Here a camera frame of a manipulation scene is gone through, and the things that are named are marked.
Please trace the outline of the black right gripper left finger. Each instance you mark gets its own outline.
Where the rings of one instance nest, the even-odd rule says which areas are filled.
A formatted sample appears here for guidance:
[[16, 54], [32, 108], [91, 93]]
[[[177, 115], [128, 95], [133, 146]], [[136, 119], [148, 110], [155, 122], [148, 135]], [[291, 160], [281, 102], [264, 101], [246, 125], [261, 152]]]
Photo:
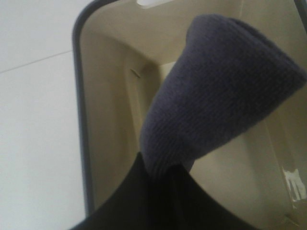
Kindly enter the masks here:
[[149, 178], [139, 153], [124, 181], [76, 230], [171, 230], [169, 186]]

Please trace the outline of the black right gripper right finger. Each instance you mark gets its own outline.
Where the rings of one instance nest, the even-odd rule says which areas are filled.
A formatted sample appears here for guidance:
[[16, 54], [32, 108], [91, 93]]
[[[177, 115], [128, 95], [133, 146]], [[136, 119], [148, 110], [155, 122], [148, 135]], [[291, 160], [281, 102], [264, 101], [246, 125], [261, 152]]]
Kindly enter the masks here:
[[254, 230], [211, 198], [182, 166], [167, 172], [174, 230]]

